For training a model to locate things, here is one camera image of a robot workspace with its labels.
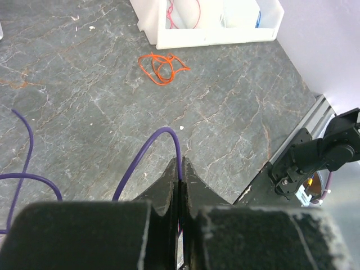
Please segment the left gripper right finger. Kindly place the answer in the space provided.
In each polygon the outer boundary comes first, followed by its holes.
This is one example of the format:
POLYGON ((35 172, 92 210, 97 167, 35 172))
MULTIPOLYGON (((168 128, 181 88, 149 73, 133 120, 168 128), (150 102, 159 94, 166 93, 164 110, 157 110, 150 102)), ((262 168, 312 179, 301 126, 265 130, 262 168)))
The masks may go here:
POLYGON ((232 205, 182 161, 183 269, 351 269, 334 219, 320 208, 232 205))

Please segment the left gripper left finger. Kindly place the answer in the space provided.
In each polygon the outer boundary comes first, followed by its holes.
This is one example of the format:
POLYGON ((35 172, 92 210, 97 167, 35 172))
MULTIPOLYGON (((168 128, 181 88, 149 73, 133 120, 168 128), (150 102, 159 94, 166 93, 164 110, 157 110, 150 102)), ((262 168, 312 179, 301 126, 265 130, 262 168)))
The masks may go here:
POLYGON ((16 217, 2 269, 176 269, 177 163, 131 201, 37 202, 16 217))

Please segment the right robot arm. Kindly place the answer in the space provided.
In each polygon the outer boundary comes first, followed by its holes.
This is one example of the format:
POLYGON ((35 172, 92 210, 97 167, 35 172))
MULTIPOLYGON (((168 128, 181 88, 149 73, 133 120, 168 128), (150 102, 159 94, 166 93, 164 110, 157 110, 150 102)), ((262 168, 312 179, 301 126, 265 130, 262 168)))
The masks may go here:
POLYGON ((290 143, 273 163, 274 191, 288 200, 316 171, 334 172, 359 160, 359 108, 334 117, 322 138, 290 143))

